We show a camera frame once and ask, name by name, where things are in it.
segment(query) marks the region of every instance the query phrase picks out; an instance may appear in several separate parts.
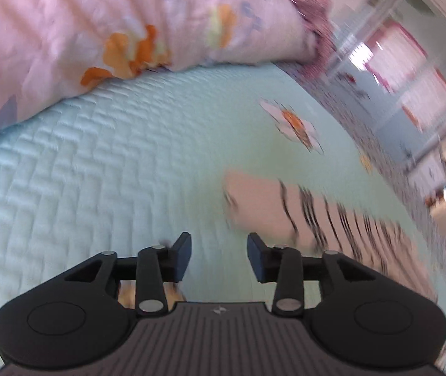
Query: bed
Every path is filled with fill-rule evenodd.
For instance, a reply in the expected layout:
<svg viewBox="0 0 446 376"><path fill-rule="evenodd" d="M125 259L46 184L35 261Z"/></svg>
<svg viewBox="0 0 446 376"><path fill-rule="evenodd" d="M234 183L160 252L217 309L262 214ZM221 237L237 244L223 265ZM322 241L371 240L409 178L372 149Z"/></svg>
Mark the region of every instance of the bed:
<svg viewBox="0 0 446 376"><path fill-rule="evenodd" d="M260 99L310 121L324 154L285 140ZM229 168L301 183L397 220L433 267L383 177L364 168L342 126L282 70L152 71L107 81L0 131L0 307L98 252L133 256L183 231L194 243L181 284L189 300L269 302L274 286L256 282L246 233L225 219L221 182ZM432 276L446 314L446 275ZM316 284L305 291L315 305Z"/></svg>

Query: quilted fabric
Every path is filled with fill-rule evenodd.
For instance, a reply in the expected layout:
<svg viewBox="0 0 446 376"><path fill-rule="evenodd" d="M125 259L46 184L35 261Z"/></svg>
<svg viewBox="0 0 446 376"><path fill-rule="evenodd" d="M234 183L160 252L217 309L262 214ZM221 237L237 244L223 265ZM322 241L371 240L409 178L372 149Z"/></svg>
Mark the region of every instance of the quilted fabric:
<svg viewBox="0 0 446 376"><path fill-rule="evenodd" d="M292 107L324 155L291 143L259 99ZM111 81L0 132L0 307L103 250L133 256L192 234L190 300L270 301L246 259L246 233L224 217L227 168L277 177L398 220L424 258L403 205L299 85L273 65L149 73ZM446 288L433 278L446 312ZM315 284L306 299L318 301Z"/></svg>

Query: dark object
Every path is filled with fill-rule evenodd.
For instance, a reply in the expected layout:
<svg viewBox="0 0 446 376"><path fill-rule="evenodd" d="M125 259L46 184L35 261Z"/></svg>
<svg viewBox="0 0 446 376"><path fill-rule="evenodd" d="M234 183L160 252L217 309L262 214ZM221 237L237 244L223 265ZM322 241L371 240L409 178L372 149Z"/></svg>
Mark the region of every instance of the dark object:
<svg viewBox="0 0 446 376"><path fill-rule="evenodd" d="M433 366L446 320L431 301L336 252L302 257L251 233L256 278L277 282L263 303L178 303L167 312L162 281L180 281L191 254L172 248L137 258L105 252L15 298L0 310L4 375L439 376ZM136 309L117 301L136 278ZM304 309L303 281L322 302Z"/></svg>

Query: gray ribbed panel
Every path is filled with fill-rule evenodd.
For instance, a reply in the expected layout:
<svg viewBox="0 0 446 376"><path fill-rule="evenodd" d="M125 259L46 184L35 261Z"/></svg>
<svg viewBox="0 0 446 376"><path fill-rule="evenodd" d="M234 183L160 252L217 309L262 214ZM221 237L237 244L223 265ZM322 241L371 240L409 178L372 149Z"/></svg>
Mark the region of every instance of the gray ribbed panel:
<svg viewBox="0 0 446 376"><path fill-rule="evenodd" d="M262 303L179 303L144 319L107 358L75 370L41 372L8 365L0 376L440 376L430 366L397 373L352 367L330 357L294 319Z"/></svg>

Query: silver screw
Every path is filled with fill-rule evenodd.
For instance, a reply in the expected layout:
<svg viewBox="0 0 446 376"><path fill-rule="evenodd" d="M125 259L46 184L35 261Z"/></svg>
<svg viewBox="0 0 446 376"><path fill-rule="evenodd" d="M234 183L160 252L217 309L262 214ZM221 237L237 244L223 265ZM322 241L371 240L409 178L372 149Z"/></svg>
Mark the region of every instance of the silver screw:
<svg viewBox="0 0 446 376"><path fill-rule="evenodd" d="M296 311L301 308L301 302L294 298L283 298L277 301L277 308L281 311Z"/></svg>
<svg viewBox="0 0 446 376"><path fill-rule="evenodd" d="M157 312L164 308L164 304L159 300L144 300L138 305L143 312Z"/></svg>

